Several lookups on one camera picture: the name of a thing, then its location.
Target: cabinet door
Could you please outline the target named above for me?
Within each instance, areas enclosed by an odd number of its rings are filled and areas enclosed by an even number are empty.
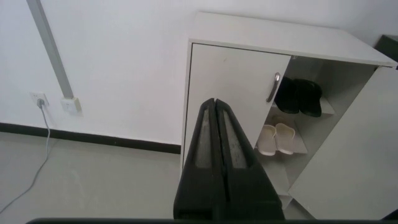
[[[289,193],[318,219],[398,208],[398,71],[374,72]]]
[[[187,119],[183,161],[185,161],[200,105],[218,98],[230,105],[252,146],[272,105],[267,98],[280,80],[290,56],[193,44],[188,87]]]

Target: slipper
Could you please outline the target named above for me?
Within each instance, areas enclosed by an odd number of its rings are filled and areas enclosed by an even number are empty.
[[[273,156],[276,152],[275,144],[276,128],[265,124],[262,127],[259,140],[257,141],[258,151],[265,156]]]
[[[281,153],[292,155],[293,154],[293,139],[296,134],[296,131],[284,124],[284,119],[280,116],[276,116],[272,118],[276,123],[276,135],[275,142],[277,146],[277,150]]]
[[[294,83],[297,86],[297,99],[300,111],[308,116],[320,117],[322,109],[320,98],[322,89],[315,82],[309,80],[296,79]]]
[[[280,82],[275,96],[275,104],[285,113],[296,114],[299,112],[299,101],[296,97],[297,87],[293,80],[284,77]]]

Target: power cord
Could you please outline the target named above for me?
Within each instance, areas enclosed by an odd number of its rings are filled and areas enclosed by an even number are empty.
[[[42,163],[42,165],[39,167],[39,169],[37,170],[33,181],[31,183],[31,185],[29,186],[28,189],[26,189],[23,193],[21,193],[18,197],[14,198],[12,201],[10,201],[4,208],[2,208],[0,210],[0,214],[2,214],[3,211],[5,211],[12,203],[14,203],[17,199],[19,199],[20,197],[22,197],[24,194],[26,194],[32,187],[33,185],[36,183],[36,179],[37,176],[39,175],[40,171],[42,170],[44,164],[47,162],[47,159],[49,159],[49,139],[50,139],[50,128],[49,125],[47,124],[47,120],[45,119],[45,115],[44,115],[44,111],[43,111],[43,105],[44,105],[44,100],[43,99],[38,99],[37,100],[37,106],[40,108],[40,110],[42,111],[43,114],[43,118],[44,118],[44,123],[45,126],[47,127],[47,130],[49,131],[49,134],[47,135],[47,140],[45,142],[45,159],[44,162]]]

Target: wall outlet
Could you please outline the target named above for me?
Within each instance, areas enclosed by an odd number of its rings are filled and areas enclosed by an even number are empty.
[[[38,99],[43,99],[44,100],[44,105],[45,106],[49,106],[49,102],[47,101],[47,98],[45,97],[44,93],[30,92],[29,95],[32,98],[32,101],[35,103],[35,105],[37,105],[37,100]]]
[[[77,113],[81,111],[79,99],[76,97],[73,98],[63,98],[61,100],[62,108],[64,111]]]

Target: white wall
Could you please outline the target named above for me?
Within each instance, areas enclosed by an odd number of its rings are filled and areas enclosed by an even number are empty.
[[[398,1],[42,0],[83,112],[62,111],[57,79],[25,0],[0,0],[0,122],[180,144],[187,30],[195,12],[339,27],[374,45],[398,34]]]

